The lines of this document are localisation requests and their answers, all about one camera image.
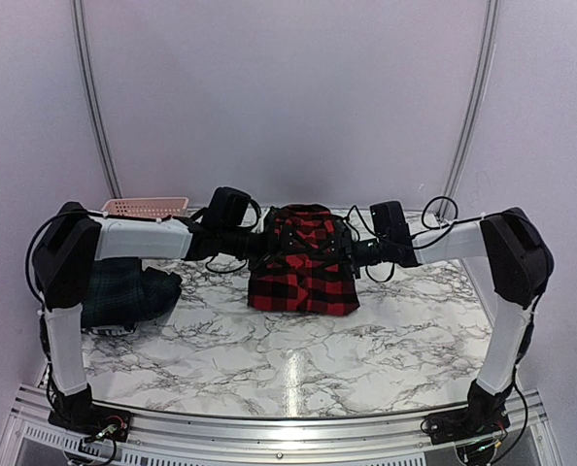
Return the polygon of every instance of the metal frame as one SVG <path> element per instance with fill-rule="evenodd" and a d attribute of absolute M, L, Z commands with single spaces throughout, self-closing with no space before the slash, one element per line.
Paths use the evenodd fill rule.
<path fill-rule="evenodd" d="M 457 192 L 461 173 L 463 172 L 463 167 L 465 166 L 467 156 L 470 152 L 470 144 L 472 143 L 472 135 L 474 134 L 479 109 L 487 90 L 490 70 L 492 68 L 492 57 L 495 49 L 495 34 L 499 10 L 500 0 L 488 0 L 485 13 L 485 23 L 483 26 L 483 38 L 481 40 L 476 73 L 474 75 L 474 84 L 472 85 L 470 100 L 465 112 L 463 127 L 459 134 L 453 165 L 451 166 L 444 187 L 443 194 L 448 197 L 454 197 Z M 437 217 L 445 218 L 449 207 L 450 203 L 442 201 L 436 213 Z"/>
<path fill-rule="evenodd" d="M 528 425 L 543 425 L 547 417 L 538 392 L 529 392 L 526 400 L 530 412 Z M 392 464 L 399 457 L 417 458 L 430 450 L 451 448 L 452 444 L 433 446 L 422 433 L 421 423 L 427 414 L 462 406 L 455 404 L 374 416 L 296 419 L 193 416 L 130 408 L 133 420 L 129 440 L 120 446 L 120 457 L 115 464 L 141 464 L 144 456 L 147 457 L 144 462 L 151 464 L 152 457 L 161 455 L 170 456 L 172 460 L 186 458 L 188 464 L 200 466 Z M 75 445 L 79 434 L 48 425 L 50 409 L 43 389 L 21 386 L 2 437 L 0 465 L 15 464 L 12 458 L 18 455 L 28 424 L 49 429 L 66 437 L 69 445 Z M 509 430 L 515 435 L 524 421 L 520 398 L 512 396 L 507 402 L 507 410 L 512 422 Z M 477 439 L 480 437 L 457 443 L 457 446 Z M 558 466 L 558 463 L 547 464 Z"/>
<path fill-rule="evenodd" d="M 84 1 L 71 0 L 71 7 L 75 32 L 75 44 L 77 46 L 80 69 L 82 72 L 82 82 L 84 84 L 85 101 L 87 102 L 90 124 L 92 125 L 92 131 L 96 140 L 96 148 L 98 149 L 99 158 L 103 167 L 103 174 L 105 175 L 105 181 L 110 190 L 110 195 L 113 198 L 121 198 L 122 192 L 116 174 L 116 166 L 114 165 L 114 159 L 112 158 L 112 152 L 107 140 L 107 133 L 105 131 L 105 125 L 103 124 L 103 117 L 101 116 L 101 109 L 96 94 L 94 74 L 92 73 L 92 61 L 90 59 L 87 30 L 85 27 Z"/>
<path fill-rule="evenodd" d="M 461 172 L 469 153 L 478 111 L 484 98 L 489 80 L 500 0 L 487 0 L 487 3 L 483 37 L 481 40 L 474 82 L 470 93 L 470 100 L 465 113 L 463 126 L 459 134 L 453 163 L 443 191 L 443 194 L 449 197 L 453 197 L 457 191 Z M 82 71 L 82 81 L 84 83 L 85 100 L 88 105 L 90 122 L 96 139 L 96 146 L 101 159 L 105 181 L 107 182 L 112 197 L 121 198 L 122 192 L 120 190 L 119 179 L 116 173 L 114 159 L 112 158 L 105 125 L 101 116 L 96 84 L 92 72 L 87 29 L 85 26 L 84 0 L 71 0 L 71 5 L 73 10 L 75 39 L 80 60 L 80 68 Z M 437 216 L 440 218 L 445 217 L 448 208 L 448 203 L 444 201 L 440 203 Z"/>
<path fill-rule="evenodd" d="M 543 466 L 561 466 L 562 460 L 550 424 L 543 422 L 532 425 L 530 434 L 539 455 L 539 462 Z"/>

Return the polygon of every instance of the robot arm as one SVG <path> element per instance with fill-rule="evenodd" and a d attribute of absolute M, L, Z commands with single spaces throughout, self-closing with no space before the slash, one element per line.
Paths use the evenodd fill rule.
<path fill-rule="evenodd" d="M 91 215 L 67 204 L 32 257 L 44 303 L 44 328 L 56 393 L 50 422 L 91 433 L 104 428 L 114 410 L 92 403 L 82 360 L 82 300 L 95 260 L 110 257 L 201 260 L 219 252 L 258 261 L 278 247 L 272 232 L 238 227 L 250 197 L 230 188 L 216 191 L 200 222 L 191 218 L 141 220 Z M 530 305 L 545 290 L 553 260 L 536 229 L 519 209 L 458 221 L 448 229 L 411 236 L 400 204 L 371 207 L 375 233 L 352 242 L 349 260 L 359 267 L 394 262 L 417 267 L 441 260 L 486 256 L 492 268 L 498 310 L 485 363 L 468 393 L 461 431 L 432 437 L 434 443 L 474 435 L 494 423 L 511 392 L 516 364 L 526 352 L 532 328 Z M 118 416 L 130 416 L 118 412 Z"/>

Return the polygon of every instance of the green plaid cloth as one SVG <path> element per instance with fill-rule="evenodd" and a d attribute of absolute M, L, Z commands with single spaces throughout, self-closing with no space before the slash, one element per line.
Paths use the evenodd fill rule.
<path fill-rule="evenodd" d="M 94 262 L 84 299 L 82 328 L 152 320 L 174 308 L 181 296 L 177 274 L 148 267 L 135 257 Z"/>

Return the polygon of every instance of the folded cloth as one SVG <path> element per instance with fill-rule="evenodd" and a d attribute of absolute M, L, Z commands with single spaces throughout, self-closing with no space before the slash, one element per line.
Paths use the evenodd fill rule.
<path fill-rule="evenodd" d="M 176 305 L 182 280 L 151 267 L 142 270 L 142 260 L 136 257 L 94 262 L 82 328 L 130 325 L 162 316 Z"/>
<path fill-rule="evenodd" d="M 351 244 L 343 218 L 323 206 L 291 205 L 272 208 L 265 230 L 274 231 L 281 246 L 272 258 L 253 266 L 250 306 L 332 316 L 346 316 L 359 307 L 351 267 L 339 264 L 343 245 Z"/>

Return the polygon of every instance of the vertical metal pole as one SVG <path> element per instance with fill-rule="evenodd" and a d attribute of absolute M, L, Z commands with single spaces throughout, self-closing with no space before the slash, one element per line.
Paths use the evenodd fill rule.
<path fill-rule="evenodd" d="M 465 113 L 465 121 L 463 122 L 461 133 L 459 134 L 457 149 L 455 151 L 455 158 L 453 159 L 453 165 L 451 167 L 451 171 L 449 172 L 446 186 L 444 188 L 445 196 L 455 196 L 459 181 L 461 179 L 461 173 L 469 154 L 476 120 L 489 79 L 499 10 L 500 0 L 488 0 L 485 13 L 485 25 L 483 27 L 483 39 L 481 40 L 481 50 L 476 66 L 474 84 L 472 85 L 470 101 L 468 102 L 467 111 Z M 450 203 L 442 201 L 436 216 L 439 218 L 445 218 L 449 207 Z"/>
<path fill-rule="evenodd" d="M 105 125 L 103 124 L 103 117 L 101 116 L 98 96 L 96 94 L 94 75 L 92 73 L 87 31 L 85 28 L 84 1 L 71 0 L 71 5 L 73 10 L 75 43 L 77 45 L 77 53 L 82 72 L 85 100 L 90 114 L 90 123 L 92 125 L 92 131 L 94 132 L 96 147 L 101 159 L 103 174 L 105 175 L 105 181 L 107 182 L 110 194 L 113 198 L 120 198 L 122 197 L 122 192 L 120 191 L 116 167 L 114 166 L 114 159 L 112 158 L 110 145 L 107 140 L 107 133 L 105 132 Z"/>

